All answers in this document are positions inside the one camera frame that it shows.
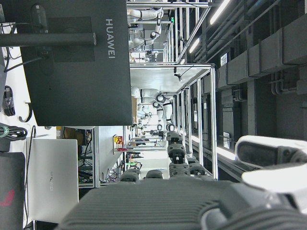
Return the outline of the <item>grey white right robot hand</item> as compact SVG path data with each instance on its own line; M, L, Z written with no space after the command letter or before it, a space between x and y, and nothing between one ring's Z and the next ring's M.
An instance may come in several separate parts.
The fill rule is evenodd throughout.
M135 169L88 192L59 230L304 230L307 227L307 143L242 136L236 158L254 166L241 182L214 180L187 159L180 133L167 134L169 179Z

